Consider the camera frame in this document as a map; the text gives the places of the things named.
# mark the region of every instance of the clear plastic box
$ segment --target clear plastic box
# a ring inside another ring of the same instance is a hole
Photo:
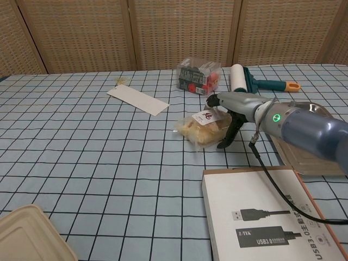
[[[196,94],[210,95],[218,87],[220,74],[220,63],[187,57],[177,66],[177,86]]]

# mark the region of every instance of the woven wall panel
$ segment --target woven wall panel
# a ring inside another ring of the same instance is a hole
[[[234,2],[130,0],[138,68],[172,69],[188,56],[225,65]]]
[[[50,73],[135,69],[127,47],[120,1],[19,2]]]
[[[314,63],[342,1],[243,1],[234,63]]]
[[[9,0],[0,1],[0,77],[46,73]]]
[[[326,62],[348,65],[348,12],[332,44]]]

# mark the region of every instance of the robotic arm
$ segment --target robotic arm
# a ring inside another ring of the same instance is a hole
[[[265,133],[337,162],[348,175],[348,123],[245,92],[221,92],[207,99],[208,107],[219,105],[231,114],[232,123],[218,148],[229,146],[245,122],[254,122]]]

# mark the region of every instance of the beige container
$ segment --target beige container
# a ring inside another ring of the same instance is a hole
[[[297,107],[323,116],[332,115],[321,105],[313,102],[297,102]],[[285,165],[292,166],[303,175],[341,176],[344,175],[337,163],[319,159],[317,156],[271,136],[272,141]]]
[[[0,220],[0,260],[78,261],[48,217],[33,204]]]

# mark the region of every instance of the checkered tablecloth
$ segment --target checkered tablecloth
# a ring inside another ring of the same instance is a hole
[[[261,90],[280,101],[312,101],[348,120],[348,67],[250,67],[257,79],[296,80],[298,93]],[[107,95],[115,78],[169,102],[157,117]],[[227,91],[223,69],[217,91]],[[212,259],[201,180],[204,169],[257,166],[245,124],[226,150],[203,152],[173,132],[206,97],[176,88],[172,70],[11,76],[0,82],[1,216],[35,203],[80,260]],[[280,165],[265,135],[266,165]],[[303,177],[327,218],[347,219],[346,177]],[[333,226],[348,250],[348,226]]]

